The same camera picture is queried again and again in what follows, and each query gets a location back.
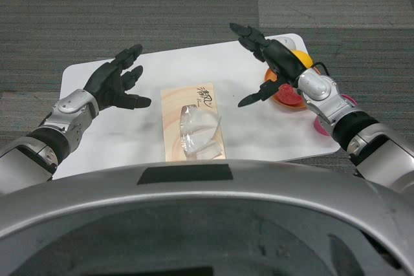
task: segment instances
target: gray carpet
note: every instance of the gray carpet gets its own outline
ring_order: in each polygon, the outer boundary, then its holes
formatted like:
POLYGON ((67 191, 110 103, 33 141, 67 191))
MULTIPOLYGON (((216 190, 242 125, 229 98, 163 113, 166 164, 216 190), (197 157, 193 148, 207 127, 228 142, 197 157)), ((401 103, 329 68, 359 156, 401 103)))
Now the gray carpet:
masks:
MULTIPOLYGON (((294 32, 344 93, 414 141, 414 0, 0 0, 0 147, 31 131, 74 63, 294 32)), ((351 171, 343 152, 301 163, 351 171)))

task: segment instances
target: plastic wrapper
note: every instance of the plastic wrapper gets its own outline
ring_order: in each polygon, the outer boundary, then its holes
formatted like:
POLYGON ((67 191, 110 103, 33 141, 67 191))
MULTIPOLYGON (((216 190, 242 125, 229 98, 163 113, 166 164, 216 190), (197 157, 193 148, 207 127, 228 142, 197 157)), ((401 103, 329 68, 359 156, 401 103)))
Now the plastic wrapper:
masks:
POLYGON ((183 106, 180 116, 180 140, 188 160, 211 160, 222 154, 214 140, 220 116, 196 105, 183 106))

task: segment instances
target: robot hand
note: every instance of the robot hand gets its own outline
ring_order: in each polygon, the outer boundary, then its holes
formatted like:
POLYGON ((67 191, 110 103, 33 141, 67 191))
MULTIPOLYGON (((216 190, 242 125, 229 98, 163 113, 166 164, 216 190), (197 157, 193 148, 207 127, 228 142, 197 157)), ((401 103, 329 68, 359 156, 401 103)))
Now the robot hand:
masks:
POLYGON ((379 123, 354 103, 343 98, 329 76, 306 69, 301 61, 276 40, 265 39, 252 28, 230 24, 240 36, 239 42, 259 61, 266 61, 278 75, 276 82, 266 81, 258 93, 247 96, 239 107, 275 94, 279 86, 291 84, 302 96, 307 108, 318 115, 324 129, 347 151, 358 173, 414 201, 414 147, 390 128, 379 123))
POLYGON ((145 108, 151 100, 126 94, 142 75, 142 66, 124 73, 142 51, 135 45, 92 74, 83 89, 59 100, 39 127, 0 150, 0 195, 45 182, 74 152, 99 112, 111 107, 145 108))
POLYGON ((258 100, 267 100, 282 84, 289 83, 297 87, 298 78, 306 67, 287 47, 277 40, 265 39, 264 35, 255 28, 235 23, 230 23, 230 28, 240 37, 240 44, 253 52, 259 61, 266 61, 271 71, 278 76, 277 81, 267 80, 260 85, 259 92, 241 100, 239 107, 250 105, 258 100))
POLYGON ((121 76, 121 72, 129 68, 142 52, 142 45, 134 45, 115 56, 110 63, 105 63, 92 74, 83 88, 93 95, 102 111, 110 106, 125 109, 146 108, 151 100, 139 95, 126 94, 141 77, 143 68, 138 66, 121 76))

